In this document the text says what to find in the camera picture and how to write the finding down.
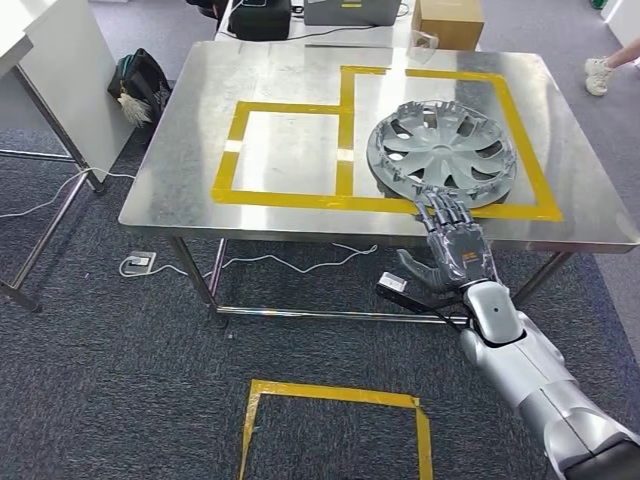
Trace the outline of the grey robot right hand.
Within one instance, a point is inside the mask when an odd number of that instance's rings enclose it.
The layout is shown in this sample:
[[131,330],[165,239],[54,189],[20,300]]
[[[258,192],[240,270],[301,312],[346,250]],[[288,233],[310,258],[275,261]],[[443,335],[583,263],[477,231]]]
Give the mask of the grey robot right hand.
[[429,192],[427,198],[433,208],[432,214],[420,201],[415,205],[426,231],[432,263],[425,265],[405,249],[398,249],[397,255],[402,265],[435,293],[497,279],[493,255],[481,226],[464,203],[446,192]]

